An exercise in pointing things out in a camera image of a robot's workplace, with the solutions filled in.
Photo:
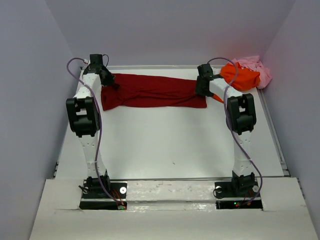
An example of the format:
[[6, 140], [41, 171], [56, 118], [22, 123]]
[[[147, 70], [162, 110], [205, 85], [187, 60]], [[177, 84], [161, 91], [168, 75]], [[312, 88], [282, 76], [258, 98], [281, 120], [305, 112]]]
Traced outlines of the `dark red t shirt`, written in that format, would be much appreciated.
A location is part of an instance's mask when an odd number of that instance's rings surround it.
[[116, 73], [114, 80], [113, 85], [101, 88], [101, 105], [104, 111], [119, 106], [207, 107], [206, 98], [195, 94], [194, 80], [124, 73]]

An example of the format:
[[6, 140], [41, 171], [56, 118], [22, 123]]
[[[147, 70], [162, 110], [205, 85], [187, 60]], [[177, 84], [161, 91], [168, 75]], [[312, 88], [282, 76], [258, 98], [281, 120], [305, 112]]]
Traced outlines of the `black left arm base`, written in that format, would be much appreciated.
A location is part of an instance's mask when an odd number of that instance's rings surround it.
[[78, 186], [82, 210], [124, 211], [127, 209], [128, 183], [110, 180], [109, 176], [88, 177]]

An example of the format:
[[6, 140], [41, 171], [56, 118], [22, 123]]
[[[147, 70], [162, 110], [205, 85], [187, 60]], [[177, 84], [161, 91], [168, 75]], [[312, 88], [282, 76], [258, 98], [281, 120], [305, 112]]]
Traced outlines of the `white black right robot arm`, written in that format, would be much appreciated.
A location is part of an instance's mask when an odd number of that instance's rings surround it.
[[254, 97], [228, 85], [221, 76], [214, 74], [209, 63], [199, 65], [197, 70], [195, 94], [218, 96], [223, 100], [226, 124], [234, 144], [232, 178], [230, 181], [216, 182], [213, 194], [217, 199], [242, 198], [258, 185], [249, 158], [252, 131], [257, 122]]

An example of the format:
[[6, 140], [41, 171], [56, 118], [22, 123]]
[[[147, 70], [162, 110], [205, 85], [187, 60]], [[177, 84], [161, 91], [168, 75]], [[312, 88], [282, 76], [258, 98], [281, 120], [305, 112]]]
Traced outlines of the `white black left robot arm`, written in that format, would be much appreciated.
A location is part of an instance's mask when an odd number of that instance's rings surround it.
[[[103, 58], [105, 54], [90, 54], [89, 60], [74, 57], [68, 61], [68, 73], [79, 82], [79, 88], [72, 98], [66, 100], [66, 110], [70, 129], [78, 137], [86, 161], [87, 179], [81, 190], [101, 198], [115, 200], [107, 168], [103, 163], [100, 145], [103, 133], [101, 110], [96, 97], [99, 87], [111, 86], [115, 76], [107, 69]], [[81, 76], [74, 75], [70, 64], [79, 60], [85, 64]]]

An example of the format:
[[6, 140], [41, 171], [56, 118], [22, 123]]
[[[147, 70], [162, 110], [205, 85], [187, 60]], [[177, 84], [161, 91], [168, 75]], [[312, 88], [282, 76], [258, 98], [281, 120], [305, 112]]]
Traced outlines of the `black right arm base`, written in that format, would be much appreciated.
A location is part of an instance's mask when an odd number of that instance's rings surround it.
[[215, 197], [215, 207], [217, 210], [248, 210], [263, 209], [259, 184], [255, 180], [250, 185], [237, 186], [229, 181], [218, 181], [214, 183], [212, 191]]

